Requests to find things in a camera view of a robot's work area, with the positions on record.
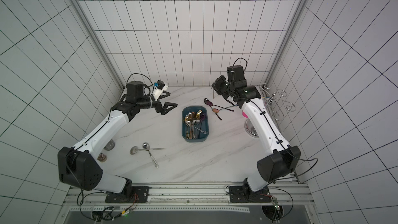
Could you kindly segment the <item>rose gold spoon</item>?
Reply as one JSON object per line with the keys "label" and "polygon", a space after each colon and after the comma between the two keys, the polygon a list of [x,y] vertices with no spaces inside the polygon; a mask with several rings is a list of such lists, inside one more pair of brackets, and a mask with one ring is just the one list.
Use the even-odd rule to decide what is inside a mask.
{"label": "rose gold spoon", "polygon": [[189,117],[189,121],[191,122],[191,124],[195,124],[196,123],[196,119],[197,119],[196,112],[190,112],[188,114],[188,117]]}
{"label": "rose gold spoon", "polygon": [[196,123],[196,118],[192,113],[189,113],[185,118],[186,125],[189,127],[189,139],[196,139],[194,125]]}

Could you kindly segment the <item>teal storage box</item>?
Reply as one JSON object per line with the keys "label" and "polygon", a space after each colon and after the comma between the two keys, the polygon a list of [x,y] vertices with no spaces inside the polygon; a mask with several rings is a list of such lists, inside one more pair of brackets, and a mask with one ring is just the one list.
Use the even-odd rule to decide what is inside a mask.
{"label": "teal storage box", "polygon": [[[196,112],[197,113],[199,110],[202,110],[202,113],[204,113],[205,116],[206,116],[206,118],[205,118],[205,120],[204,120],[204,122],[202,124],[202,130],[206,131],[208,134],[207,135],[201,134],[200,138],[198,138],[198,131],[197,131],[197,138],[195,140],[189,140],[189,139],[186,138],[187,126],[186,126],[186,124],[184,122],[184,119],[190,112]],[[198,128],[200,127],[200,120],[196,120],[195,126],[198,127]],[[199,143],[199,142],[206,141],[206,139],[209,136],[209,124],[208,124],[208,114],[207,114],[207,110],[205,109],[205,107],[203,107],[203,106],[188,106],[188,107],[185,107],[182,110],[181,135],[184,138],[184,140],[186,142],[188,142],[188,143]]]}

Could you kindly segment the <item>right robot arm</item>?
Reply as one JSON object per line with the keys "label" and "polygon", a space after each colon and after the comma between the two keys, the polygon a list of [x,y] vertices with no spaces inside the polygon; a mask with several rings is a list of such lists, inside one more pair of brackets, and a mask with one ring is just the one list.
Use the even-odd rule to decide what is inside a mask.
{"label": "right robot arm", "polygon": [[267,186],[294,172],[301,156],[297,146],[291,146],[272,121],[260,92],[247,85],[244,68],[227,68],[227,77],[220,76],[211,85],[225,100],[231,98],[251,121],[264,149],[257,162],[257,172],[243,182],[243,198],[254,202],[266,195]]}

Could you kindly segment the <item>gold ornate-handle spoon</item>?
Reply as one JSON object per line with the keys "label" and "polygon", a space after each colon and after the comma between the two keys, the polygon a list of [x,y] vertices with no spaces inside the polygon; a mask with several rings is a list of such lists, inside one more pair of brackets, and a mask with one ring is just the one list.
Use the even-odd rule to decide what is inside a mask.
{"label": "gold ornate-handle spoon", "polygon": [[188,115],[185,117],[184,122],[187,126],[186,138],[190,140],[191,139],[191,121],[190,121],[190,117]]}

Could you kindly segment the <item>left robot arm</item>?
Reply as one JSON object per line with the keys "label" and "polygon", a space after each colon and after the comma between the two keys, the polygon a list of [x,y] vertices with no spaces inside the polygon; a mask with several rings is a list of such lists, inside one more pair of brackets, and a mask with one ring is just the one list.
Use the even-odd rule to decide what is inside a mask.
{"label": "left robot arm", "polygon": [[153,108],[166,115],[177,107],[176,103],[161,103],[162,98],[170,95],[168,85],[163,81],[154,83],[148,94],[144,93],[145,88],[147,85],[143,82],[128,82],[126,93],[110,109],[108,116],[80,142],[58,152],[60,182],[85,191],[104,191],[108,194],[107,202],[123,203],[133,199],[131,180],[105,173],[98,161],[99,158],[106,159],[103,149],[140,111]]}

